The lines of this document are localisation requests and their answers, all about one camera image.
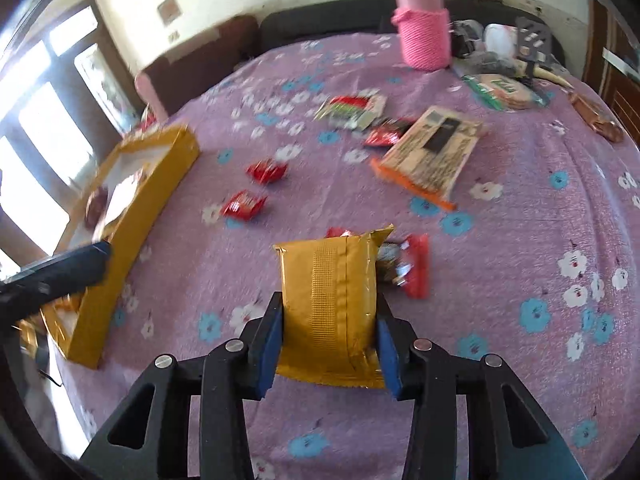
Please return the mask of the dark red candy wrapper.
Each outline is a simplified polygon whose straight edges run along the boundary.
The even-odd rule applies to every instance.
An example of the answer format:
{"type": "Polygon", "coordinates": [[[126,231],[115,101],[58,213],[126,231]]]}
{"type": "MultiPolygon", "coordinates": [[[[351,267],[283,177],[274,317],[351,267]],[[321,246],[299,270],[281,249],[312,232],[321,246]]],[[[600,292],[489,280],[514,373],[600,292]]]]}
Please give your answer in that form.
{"type": "Polygon", "coordinates": [[[89,196],[86,208],[84,225],[87,230],[93,231],[103,218],[108,204],[108,188],[99,186],[89,196]]]}

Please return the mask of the small red candy packet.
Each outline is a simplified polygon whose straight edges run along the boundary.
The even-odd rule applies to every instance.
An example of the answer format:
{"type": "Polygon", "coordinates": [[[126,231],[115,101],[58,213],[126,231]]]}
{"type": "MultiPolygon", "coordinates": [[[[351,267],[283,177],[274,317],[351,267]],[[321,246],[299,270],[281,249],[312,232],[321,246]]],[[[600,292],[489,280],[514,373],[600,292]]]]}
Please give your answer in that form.
{"type": "Polygon", "coordinates": [[[224,217],[239,221],[250,221],[264,208],[267,196],[243,190],[233,195],[222,207],[224,217]]]}

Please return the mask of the golden yellow snack pouch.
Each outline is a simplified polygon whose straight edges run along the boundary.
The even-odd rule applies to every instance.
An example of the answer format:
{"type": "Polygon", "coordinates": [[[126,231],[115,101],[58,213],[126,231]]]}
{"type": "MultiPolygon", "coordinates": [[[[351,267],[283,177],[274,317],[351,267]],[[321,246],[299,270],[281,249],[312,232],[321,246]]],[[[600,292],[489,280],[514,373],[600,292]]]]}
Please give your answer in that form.
{"type": "Polygon", "coordinates": [[[334,260],[320,240],[273,246],[284,310],[277,373],[322,386],[382,389],[374,348],[376,293],[363,306],[341,295],[334,260]]]}

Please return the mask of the orange edged cracker packet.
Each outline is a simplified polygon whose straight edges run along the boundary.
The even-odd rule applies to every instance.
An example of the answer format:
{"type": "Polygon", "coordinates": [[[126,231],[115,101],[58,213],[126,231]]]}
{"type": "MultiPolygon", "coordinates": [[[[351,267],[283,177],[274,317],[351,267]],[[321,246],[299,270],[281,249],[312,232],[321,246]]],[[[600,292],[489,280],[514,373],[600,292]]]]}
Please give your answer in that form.
{"type": "Polygon", "coordinates": [[[370,166],[378,178],[451,212],[452,189],[484,134],[479,120],[432,106],[370,166]]]}

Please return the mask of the yellow cardboard box tray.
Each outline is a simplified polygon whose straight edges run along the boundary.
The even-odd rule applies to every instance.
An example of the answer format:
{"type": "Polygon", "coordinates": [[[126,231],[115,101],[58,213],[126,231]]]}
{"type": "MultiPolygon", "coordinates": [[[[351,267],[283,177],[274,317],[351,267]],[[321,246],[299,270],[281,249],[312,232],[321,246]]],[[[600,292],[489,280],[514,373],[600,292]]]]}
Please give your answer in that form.
{"type": "Polygon", "coordinates": [[[55,255],[104,238],[111,258],[99,284],[70,297],[76,308],[65,313],[58,300],[42,308],[47,330],[70,362],[97,368],[112,316],[126,277],[137,260],[152,226],[171,194],[200,154],[195,134],[187,126],[171,126],[128,136],[99,166],[70,213],[55,255]],[[101,186],[108,191],[106,212],[92,230],[85,227],[90,195],[101,186]]]}

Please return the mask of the red black candy wrapper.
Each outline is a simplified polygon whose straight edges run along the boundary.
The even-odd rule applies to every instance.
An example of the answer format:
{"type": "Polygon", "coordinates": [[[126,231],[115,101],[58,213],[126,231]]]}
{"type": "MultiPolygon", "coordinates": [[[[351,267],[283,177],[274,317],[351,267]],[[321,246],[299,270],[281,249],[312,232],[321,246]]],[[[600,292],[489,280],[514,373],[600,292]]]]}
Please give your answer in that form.
{"type": "Polygon", "coordinates": [[[337,270],[338,292],[353,306],[372,302],[378,284],[399,287],[414,299],[427,295],[428,237],[411,234],[391,240],[393,226],[357,234],[329,228],[320,240],[337,270]]]}

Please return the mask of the brown wrapped snack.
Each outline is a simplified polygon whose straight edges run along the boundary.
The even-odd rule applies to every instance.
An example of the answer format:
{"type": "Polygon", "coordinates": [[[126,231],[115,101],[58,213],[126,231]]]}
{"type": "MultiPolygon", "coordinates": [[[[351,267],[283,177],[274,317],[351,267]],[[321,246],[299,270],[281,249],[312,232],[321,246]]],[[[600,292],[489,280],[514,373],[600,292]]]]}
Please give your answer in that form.
{"type": "Polygon", "coordinates": [[[570,92],[568,98],[577,114],[595,133],[611,143],[620,143],[624,140],[623,128],[596,102],[577,92],[570,92]]]}

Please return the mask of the red snack bar in box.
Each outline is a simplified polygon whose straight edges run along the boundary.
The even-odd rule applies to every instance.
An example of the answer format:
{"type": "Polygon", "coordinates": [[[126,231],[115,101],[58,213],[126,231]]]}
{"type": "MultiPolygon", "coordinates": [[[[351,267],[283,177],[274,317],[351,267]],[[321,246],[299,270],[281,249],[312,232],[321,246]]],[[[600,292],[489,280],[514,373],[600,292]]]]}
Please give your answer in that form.
{"type": "Polygon", "coordinates": [[[367,148],[391,148],[415,122],[413,118],[381,118],[367,130],[363,145],[367,148]]]}

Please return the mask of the red green white snack packet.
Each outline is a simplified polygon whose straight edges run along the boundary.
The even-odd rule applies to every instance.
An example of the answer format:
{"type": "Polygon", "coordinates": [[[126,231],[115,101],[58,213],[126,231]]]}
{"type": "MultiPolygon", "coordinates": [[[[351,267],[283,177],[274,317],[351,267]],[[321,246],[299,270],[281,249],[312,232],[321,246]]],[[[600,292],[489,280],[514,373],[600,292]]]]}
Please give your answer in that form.
{"type": "Polygon", "coordinates": [[[387,98],[379,93],[334,96],[314,113],[314,120],[327,120],[332,128],[363,131],[383,116],[387,98]]]}

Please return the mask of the green round snack package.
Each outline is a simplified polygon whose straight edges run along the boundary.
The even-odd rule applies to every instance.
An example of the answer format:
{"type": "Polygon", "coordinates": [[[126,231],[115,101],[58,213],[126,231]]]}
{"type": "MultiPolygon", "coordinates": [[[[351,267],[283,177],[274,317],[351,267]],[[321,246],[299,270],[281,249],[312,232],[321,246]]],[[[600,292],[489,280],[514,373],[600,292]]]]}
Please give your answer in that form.
{"type": "Polygon", "coordinates": [[[462,81],[492,110],[532,110],[546,107],[548,96],[536,92],[521,82],[499,74],[464,75],[462,81]]]}

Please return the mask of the white plastic bag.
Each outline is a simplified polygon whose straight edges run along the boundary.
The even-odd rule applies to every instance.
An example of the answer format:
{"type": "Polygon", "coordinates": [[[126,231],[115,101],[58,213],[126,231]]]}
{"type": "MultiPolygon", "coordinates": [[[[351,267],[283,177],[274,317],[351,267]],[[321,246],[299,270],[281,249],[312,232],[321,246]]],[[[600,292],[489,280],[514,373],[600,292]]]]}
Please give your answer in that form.
{"type": "Polygon", "coordinates": [[[515,58],[517,44],[518,30],[514,26],[488,24],[484,28],[484,45],[489,52],[504,58],[515,58]]]}

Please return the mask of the black sofa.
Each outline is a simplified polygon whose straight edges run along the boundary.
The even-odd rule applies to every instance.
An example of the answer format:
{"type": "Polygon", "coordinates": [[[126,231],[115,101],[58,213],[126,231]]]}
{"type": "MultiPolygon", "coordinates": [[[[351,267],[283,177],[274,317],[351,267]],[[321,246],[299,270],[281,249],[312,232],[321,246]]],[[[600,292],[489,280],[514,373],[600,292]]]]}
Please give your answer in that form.
{"type": "MultiPolygon", "coordinates": [[[[444,0],[444,3],[454,21],[474,20],[483,26],[514,26],[518,18],[542,21],[534,14],[507,6],[502,0],[444,0]]],[[[397,28],[390,19],[395,8],[395,0],[334,0],[274,12],[259,25],[259,51],[354,32],[394,34],[397,28]]]]}

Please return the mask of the pink knit-sleeved bottle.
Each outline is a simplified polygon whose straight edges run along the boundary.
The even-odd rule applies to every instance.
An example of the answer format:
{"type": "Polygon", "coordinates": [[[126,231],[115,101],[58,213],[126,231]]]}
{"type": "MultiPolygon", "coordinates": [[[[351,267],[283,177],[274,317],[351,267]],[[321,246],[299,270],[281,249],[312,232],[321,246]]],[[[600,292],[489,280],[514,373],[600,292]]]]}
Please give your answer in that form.
{"type": "Polygon", "coordinates": [[[392,24],[409,67],[431,73],[450,64],[450,17],[444,0],[396,0],[392,24]]]}

